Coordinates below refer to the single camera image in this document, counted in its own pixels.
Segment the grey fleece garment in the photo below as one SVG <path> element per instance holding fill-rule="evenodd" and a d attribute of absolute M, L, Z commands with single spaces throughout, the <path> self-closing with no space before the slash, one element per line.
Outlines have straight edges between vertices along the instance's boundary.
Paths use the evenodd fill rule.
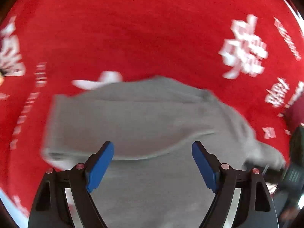
<path fill-rule="evenodd" d="M 165 77 L 54 97 L 42 148 L 47 162 L 72 168 L 105 141 L 113 142 L 114 157 L 92 197 L 108 227 L 198 227 L 213 193 L 192 158 L 194 141 L 235 169 L 245 161 L 285 164 L 236 110 Z"/>

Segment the red printed blanket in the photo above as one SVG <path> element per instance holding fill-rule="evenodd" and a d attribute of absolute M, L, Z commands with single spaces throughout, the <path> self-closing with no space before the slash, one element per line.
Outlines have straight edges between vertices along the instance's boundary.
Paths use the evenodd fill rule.
<path fill-rule="evenodd" d="M 1 189 L 29 216 L 54 97 L 165 77 L 211 92 L 289 161 L 303 37 L 284 0 L 18 0 L 1 26 Z"/>

